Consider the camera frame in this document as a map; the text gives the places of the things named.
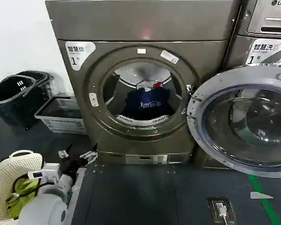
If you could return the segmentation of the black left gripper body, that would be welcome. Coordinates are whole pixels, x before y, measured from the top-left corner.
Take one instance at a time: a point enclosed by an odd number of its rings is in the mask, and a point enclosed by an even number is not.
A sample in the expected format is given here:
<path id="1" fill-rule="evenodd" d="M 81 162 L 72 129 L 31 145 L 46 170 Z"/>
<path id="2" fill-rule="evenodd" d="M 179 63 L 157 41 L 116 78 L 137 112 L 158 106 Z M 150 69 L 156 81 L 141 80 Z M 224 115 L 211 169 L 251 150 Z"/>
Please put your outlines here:
<path id="1" fill-rule="evenodd" d="M 64 158 L 60 163 L 61 173 L 69 176 L 73 182 L 76 182 L 78 169 L 87 164 L 88 161 L 84 158 Z"/>

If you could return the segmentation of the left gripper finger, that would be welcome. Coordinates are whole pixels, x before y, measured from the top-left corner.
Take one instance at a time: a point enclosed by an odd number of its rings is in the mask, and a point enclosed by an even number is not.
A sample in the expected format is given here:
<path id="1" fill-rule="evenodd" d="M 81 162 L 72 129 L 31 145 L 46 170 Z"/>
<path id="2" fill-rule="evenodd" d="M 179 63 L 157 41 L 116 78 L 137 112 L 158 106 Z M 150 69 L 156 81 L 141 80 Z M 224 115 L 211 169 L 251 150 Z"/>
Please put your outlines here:
<path id="1" fill-rule="evenodd" d="M 96 161 L 98 158 L 98 152 L 97 152 L 98 144 L 96 143 L 92 150 L 87 151 L 79 156 L 79 162 L 81 165 L 89 165 Z"/>
<path id="2" fill-rule="evenodd" d="M 60 159 L 62 160 L 68 160 L 70 159 L 70 151 L 71 151 L 71 148 L 72 148 L 72 145 L 73 143 L 70 143 L 65 150 L 59 150 L 58 151 L 58 156 Z"/>

